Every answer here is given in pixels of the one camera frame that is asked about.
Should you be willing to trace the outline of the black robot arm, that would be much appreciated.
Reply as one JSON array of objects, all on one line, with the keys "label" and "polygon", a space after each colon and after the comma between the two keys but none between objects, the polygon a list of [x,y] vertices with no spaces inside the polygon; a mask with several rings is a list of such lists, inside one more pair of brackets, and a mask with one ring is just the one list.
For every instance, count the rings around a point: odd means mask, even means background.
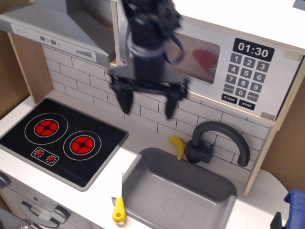
[{"label": "black robot arm", "polygon": [[110,87],[128,114],[133,92],[164,95],[165,114],[171,119],[178,101],[187,97],[189,78],[172,68],[184,56],[173,32],[180,14],[171,0],[124,0],[125,19],[119,31],[121,67],[108,70]]}]

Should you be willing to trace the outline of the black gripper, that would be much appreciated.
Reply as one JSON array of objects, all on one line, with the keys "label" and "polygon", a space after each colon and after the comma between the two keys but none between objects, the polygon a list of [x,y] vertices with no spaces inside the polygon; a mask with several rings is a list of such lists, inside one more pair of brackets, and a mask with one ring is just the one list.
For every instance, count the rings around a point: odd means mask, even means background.
[{"label": "black gripper", "polygon": [[189,78],[168,66],[162,56],[133,57],[126,66],[110,68],[111,88],[116,93],[122,111],[129,114],[133,92],[164,95],[167,98],[165,115],[173,117],[179,99],[188,95]]}]

